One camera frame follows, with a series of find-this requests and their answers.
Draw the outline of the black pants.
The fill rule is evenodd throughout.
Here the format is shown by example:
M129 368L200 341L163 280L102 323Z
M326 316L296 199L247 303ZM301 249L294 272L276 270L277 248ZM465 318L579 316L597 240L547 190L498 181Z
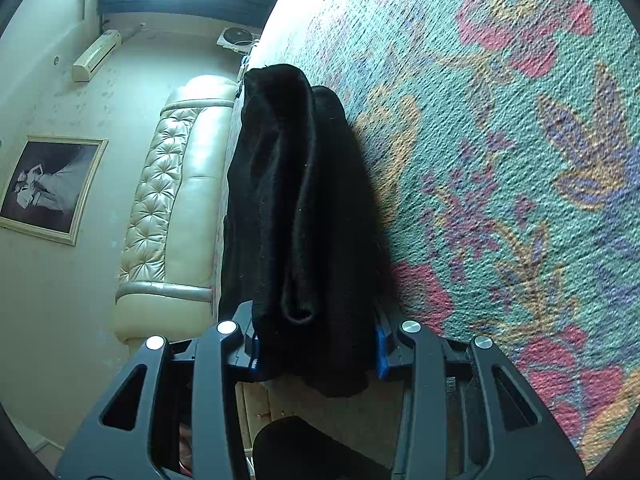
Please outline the black pants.
M220 316L250 303L265 378L296 376L329 398L363 392L393 278L340 99L292 65L247 72L227 178Z

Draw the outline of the cream tufted headboard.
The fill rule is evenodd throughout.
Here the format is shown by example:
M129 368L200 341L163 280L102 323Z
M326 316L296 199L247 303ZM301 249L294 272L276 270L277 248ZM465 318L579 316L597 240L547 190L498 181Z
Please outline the cream tufted headboard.
M217 317L220 201L236 84L214 75L171 93L134 191L111 314L136 353L151 336L201 335Z

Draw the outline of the framed wedding photo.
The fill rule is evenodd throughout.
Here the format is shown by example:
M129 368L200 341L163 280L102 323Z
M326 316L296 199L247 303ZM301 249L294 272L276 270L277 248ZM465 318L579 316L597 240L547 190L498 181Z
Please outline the framed wedding photo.
M105 139L28 136L1 193L3 229L75 246Z

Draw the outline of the white desk fan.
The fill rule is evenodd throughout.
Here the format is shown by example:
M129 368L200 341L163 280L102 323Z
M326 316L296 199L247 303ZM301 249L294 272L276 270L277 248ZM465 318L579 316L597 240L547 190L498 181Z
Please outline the white desk fan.
M242 27L232 26L222 30L217 39L217 46L237 54L248 55L259 39L259 34Z

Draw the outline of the wall air conditioner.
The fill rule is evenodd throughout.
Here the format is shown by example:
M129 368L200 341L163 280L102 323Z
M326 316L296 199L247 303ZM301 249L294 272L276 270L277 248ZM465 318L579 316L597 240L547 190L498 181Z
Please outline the wall air conditioner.
M122 44L122 35L116 29L104 32L75 61L70 71L73 82L89 82L111 54Z

